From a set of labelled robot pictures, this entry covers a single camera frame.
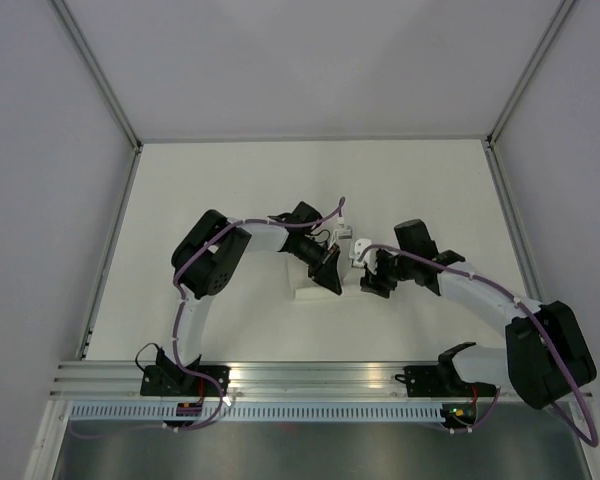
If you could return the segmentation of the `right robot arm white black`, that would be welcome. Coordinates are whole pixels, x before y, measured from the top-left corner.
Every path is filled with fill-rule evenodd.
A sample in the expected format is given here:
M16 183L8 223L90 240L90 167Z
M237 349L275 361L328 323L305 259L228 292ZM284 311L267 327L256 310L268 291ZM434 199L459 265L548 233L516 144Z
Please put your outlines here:
M497 285L457 252L438 250L420 219L396 225L394 233L395 247L368 239L354 243L350 258L364 271L363 292L389 298L399 283L412 281L464 307L504 338L501 348L466 341L440 353L433 382L443 394L492 395L506 387L540 410L596 379L593 357L568 305L543 304Z

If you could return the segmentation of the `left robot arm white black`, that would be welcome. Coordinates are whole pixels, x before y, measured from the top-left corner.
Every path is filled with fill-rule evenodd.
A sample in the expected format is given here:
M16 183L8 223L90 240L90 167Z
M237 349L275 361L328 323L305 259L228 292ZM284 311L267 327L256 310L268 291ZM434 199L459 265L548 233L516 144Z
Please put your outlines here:
M305 202L291 212L266 218L231 219L206 211L176 247L171 257L172 284L179 293L171 345L165 356L172 363L163 375L164 385L186 396L198 384L202 334L214 297L232 279L241 259L252 252L289 254L307 266L307 276L334 295L343 293L338 273L341 249L314 238L314 230L342 215L345 199L323 216Z

